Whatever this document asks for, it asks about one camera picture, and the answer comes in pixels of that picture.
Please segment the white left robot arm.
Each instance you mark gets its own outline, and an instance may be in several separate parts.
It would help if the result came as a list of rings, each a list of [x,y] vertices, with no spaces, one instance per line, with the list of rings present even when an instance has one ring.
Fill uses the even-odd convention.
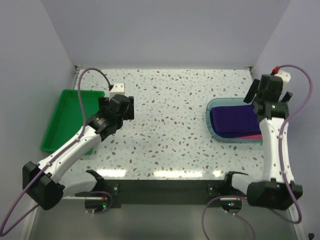
[[[133,96],[116,94],[111,98],[100,98],[97,113],[70,140],[38,163],[29,161],[23,166],[23,190],[44,210],[52,209],[67,195],[79,192],[89,192],[95,197],[101,195],[104,184],[97,179],[71,187],[59,182],[80,157],[115,134],[124,121],[133,120],[134,117]]]

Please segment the pink towel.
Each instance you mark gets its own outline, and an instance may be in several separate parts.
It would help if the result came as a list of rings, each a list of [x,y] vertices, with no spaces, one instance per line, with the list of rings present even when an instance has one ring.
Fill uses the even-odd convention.
[[[249,140],[262,139],[262,135],[261,134],[255,134],[255,135],[240,136],[240,137],[237,137],[237,138],[238,139],[249,139]]]

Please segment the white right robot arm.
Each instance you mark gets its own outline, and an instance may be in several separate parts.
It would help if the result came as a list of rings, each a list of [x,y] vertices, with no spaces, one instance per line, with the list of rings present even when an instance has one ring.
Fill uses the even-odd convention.
[[[227,196],[240,193],[246,196],[250,206],[272,210],[287,210],[299,199],[303,187],[295,183],[288,151],[288,102],[291,92],[284,93],[291,74],[280,71],[263,74],[255,79],[244,102],[253,106],[253,112],[262,135],[264,165],[259,179],[249,174],[229,171],[223,181],[223,192]]]

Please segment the purple towel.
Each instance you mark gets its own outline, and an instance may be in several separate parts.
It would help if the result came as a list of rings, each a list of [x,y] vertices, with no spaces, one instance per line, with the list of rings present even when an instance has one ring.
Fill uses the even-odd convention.
[[[210,121],[215,132],[260,131],[252,105],[217,106],[210,112]]]
[[[261,135],[260,131],[241,131],[241,132],[216,132],[219,137],[227,139],[237,139],[238,137]]]

